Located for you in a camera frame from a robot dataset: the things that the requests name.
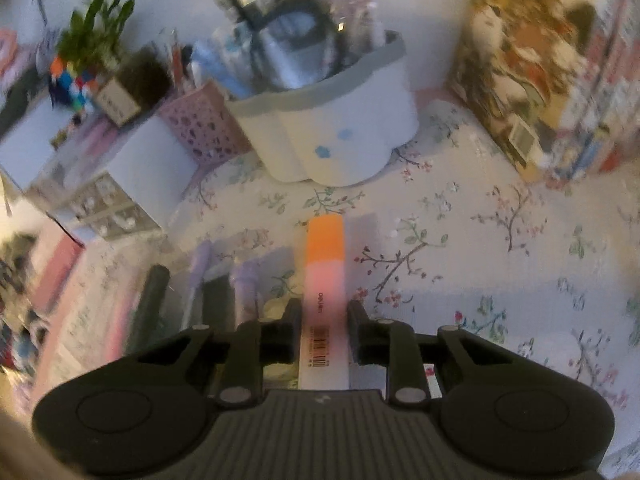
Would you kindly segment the black marker pen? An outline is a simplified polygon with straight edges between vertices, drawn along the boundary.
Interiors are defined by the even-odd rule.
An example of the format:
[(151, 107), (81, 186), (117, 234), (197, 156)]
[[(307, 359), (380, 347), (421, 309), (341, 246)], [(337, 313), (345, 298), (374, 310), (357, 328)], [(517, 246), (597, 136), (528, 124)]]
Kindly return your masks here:
[(165, 292), (170, 280), (166, 266), (154, 264), (146, 274), (144, 286), (132, 318), (125, 353), (143, 350), (152, 339), (160, 319)]

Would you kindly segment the floral table mat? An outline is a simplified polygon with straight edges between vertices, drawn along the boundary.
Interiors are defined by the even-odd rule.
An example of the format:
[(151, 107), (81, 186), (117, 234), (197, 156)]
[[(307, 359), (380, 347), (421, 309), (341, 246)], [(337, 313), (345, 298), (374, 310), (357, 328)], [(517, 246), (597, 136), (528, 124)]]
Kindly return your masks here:
[[(465, 110), (433, 102), (354, 188), (271, 179), (253, 156), (180, 212), (214, 268), (258, 265), (262, 317), (198, 323), (61, 376), (32, 429), (89, 479), (631, 479), (639, 473), (639, 167), (528, 185)], [(262, 323), (303, 303), (311, 219), (343, 217), (346, 296), (388, 365), (303, 390)]]

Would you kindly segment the pink pointed pen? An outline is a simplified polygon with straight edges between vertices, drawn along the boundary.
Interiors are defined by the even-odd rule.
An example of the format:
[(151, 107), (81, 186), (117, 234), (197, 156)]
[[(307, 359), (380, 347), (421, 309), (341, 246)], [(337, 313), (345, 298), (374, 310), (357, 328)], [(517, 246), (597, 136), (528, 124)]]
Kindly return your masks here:
[(258, 265), (254, 261), (235, 260), (230, 274), (235, 327), (260, 318), (262, 297), (258, 292), (258, 282)]

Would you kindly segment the black magnifying glass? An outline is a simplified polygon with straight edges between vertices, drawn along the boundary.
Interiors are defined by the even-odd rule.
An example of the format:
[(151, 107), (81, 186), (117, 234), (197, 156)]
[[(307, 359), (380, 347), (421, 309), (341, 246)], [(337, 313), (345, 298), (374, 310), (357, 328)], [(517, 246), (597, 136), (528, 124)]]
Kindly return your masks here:
[(284, 0), (256, 26), (250, 60), (273, 91), (297, 90), (336, 73), (342, 47), (335, 24), (317, 1)]

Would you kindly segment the orange pink wide highlighter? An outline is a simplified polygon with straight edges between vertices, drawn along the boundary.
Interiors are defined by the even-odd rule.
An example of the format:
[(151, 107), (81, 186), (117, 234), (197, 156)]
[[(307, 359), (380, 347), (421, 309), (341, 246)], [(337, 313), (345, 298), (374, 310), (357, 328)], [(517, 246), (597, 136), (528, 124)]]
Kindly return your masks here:
[(325, 214), (308, 223), (298, 386), (349, 388), (345, 230), (343, 217)]

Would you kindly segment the potted bamboo plant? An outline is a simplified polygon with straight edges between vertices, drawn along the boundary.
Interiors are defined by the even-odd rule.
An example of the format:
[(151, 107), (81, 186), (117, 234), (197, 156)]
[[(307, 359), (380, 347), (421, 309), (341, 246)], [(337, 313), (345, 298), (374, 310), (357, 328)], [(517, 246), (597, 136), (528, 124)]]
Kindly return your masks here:
[(119, 127), (156, 107), (171, 87), (152, 48), (129, 52), (122, 43), (135, 6), (136, 0), (86, 0), (84, 10), (73, 10), (55, 45), (55, 56), (96, 76), (94, 110)]

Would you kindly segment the white desktop drawer organizer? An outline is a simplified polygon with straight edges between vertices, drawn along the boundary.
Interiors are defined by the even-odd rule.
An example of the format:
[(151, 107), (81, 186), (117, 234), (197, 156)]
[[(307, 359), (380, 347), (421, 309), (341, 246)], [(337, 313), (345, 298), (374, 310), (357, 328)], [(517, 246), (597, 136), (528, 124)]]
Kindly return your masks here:
[(95, 119), (26, 197), (81, 244), (167, 229), (198, 165), (157, 116), (123, 133)]

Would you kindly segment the white shelf box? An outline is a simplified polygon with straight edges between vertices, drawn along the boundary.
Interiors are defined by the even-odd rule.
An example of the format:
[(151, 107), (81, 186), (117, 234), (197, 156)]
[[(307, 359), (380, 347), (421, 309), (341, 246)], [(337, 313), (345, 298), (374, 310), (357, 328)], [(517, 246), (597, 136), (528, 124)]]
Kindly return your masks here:
[(53, 107), (45, 96), (1, 140), (1, 170), (23, 192), (53, 156), (50, 141), (72, 121), (74, 112)]

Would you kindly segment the row of illustrated books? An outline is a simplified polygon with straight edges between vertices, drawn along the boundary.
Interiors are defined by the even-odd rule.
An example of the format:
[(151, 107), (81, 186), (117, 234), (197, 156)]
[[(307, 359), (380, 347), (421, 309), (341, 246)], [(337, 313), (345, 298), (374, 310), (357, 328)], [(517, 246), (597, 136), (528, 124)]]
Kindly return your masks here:
[(629, 0), (471, 0), (451, 90), (527, 182), (561, 186)]

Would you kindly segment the colourful magic cube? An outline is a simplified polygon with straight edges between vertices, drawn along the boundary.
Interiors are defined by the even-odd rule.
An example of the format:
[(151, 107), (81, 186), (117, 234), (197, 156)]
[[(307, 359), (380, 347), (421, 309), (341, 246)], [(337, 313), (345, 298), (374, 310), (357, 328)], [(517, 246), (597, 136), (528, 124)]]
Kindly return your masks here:
[(50, 65), (49, 96), (53, 106), (68, 107), (77, 113), (91, 114), (99, 81), (92, 73), (78, 72), (72, 63), (56, 56)]

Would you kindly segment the pink perforated pen cup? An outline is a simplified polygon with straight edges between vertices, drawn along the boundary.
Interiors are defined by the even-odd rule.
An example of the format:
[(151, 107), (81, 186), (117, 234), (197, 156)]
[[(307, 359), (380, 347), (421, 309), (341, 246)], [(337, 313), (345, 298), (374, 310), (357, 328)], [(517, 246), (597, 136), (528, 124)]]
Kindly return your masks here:
[(200, 167), (214, 169), (250, 151), (213, 81), (165, 102), (157, 115)]

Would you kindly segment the white cloud-shaped pen holder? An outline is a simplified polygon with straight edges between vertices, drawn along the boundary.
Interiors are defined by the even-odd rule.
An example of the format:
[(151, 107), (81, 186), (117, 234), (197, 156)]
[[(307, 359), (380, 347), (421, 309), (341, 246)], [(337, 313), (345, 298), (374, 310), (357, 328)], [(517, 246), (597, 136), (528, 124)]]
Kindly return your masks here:
[(305, 88), (229, 100), (270, 176), (349, 186), (378, 174), (420, 125), (409, 88), (406, 46), (398, 32), (386, 45)]

